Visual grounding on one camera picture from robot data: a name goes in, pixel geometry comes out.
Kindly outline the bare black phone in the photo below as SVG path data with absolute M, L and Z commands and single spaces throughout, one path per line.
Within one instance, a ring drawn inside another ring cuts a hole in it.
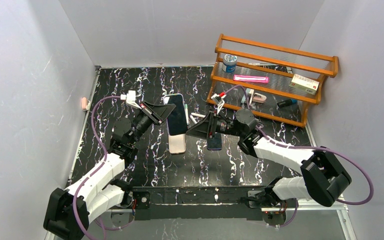
M 206 148 L 209 151 L 220 151 L 223 147 L 222 134 L 215 133 L 212 137 L 207 139 Z

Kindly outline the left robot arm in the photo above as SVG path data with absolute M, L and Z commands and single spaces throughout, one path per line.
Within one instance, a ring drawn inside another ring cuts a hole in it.
M 43 228 L 63 240 L 80 240 L 87 236 L 91 222 L 110 208 L 121 204 L 127 182 L 116 179 L 133 162 L 138 152 L 135 144 L 151 125 L 161 125 L 176 108 L 175 104 L 134 103 L 134 119 L 122 118 L 113 125 L 104 157 L 81 179 L 65 189 L 56 188 L 49 197 Z

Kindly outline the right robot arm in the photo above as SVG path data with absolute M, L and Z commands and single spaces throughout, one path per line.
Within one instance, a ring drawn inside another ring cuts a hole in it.
M 255 158 L 267 159 L 299 173 L 298 177 L 277 177 L 250 201 L 275 205 L 289 199 L 312 199 L 330 207 L 352 183 L 352 178 L 336 158 L 322 149 L 302 149 L 277 142 L 258 129 L 254 114 L 240 109 L 230 120 L 210 111 L 186 131 L 186 135 L 212 139 L 215 134 L 239 137 L 240 150 Z

